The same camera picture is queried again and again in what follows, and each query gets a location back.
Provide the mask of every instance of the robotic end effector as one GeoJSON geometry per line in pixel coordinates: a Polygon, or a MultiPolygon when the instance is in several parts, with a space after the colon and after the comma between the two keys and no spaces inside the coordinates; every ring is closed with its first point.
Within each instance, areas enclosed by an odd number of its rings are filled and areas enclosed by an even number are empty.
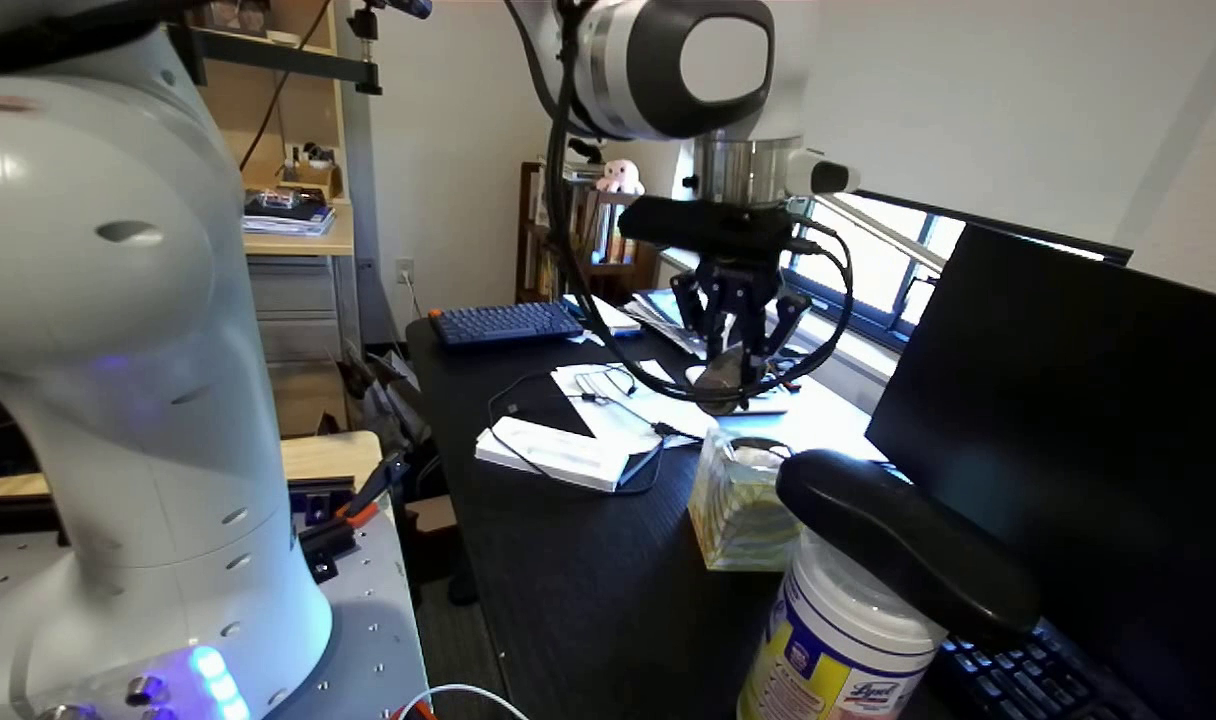
{"type": "MultiPolygon", "coordinates": [[[[536,95],[553,111],[553,157],[568,132],[610,139],[695,139],[695,197],[645,197],[626,214],[626,237],[692,248],[701,268],[682,275],[686,323],[709,338],[722,372],[701,385],[645,385],[730,413],[750,396],[812,372],[836,335],[809,358],[779,362],[802,300],[779,297],[779,250],[803,248],[788,197],[841,191],[847,169],[803,151],[803,38],[812,9],[796,0],[510,0],[536,95]],[[770,304],[788,304],[770,333],[770,304]]],[[[550,184],[553,230],[565,186],[550,184]]]]}

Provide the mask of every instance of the bucket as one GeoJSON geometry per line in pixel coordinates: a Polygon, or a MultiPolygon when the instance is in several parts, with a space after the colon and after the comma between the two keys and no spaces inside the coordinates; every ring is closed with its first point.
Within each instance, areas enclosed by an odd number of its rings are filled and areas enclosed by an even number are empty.
{"type": "Polygon", "coordinates": [[[739,720],[897,720],[943,628],[868,567],[802,528],[774,601],[739,720]]]}

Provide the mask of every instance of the computer monitor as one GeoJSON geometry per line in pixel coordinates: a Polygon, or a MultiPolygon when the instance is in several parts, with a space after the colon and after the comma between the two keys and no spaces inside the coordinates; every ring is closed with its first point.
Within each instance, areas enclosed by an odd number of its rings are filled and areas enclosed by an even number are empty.
{"type": "Polygon", "coordinates": [[[968,226],[868,438],[1163,716],[1216,716],[1216,297],[968,226]]]}

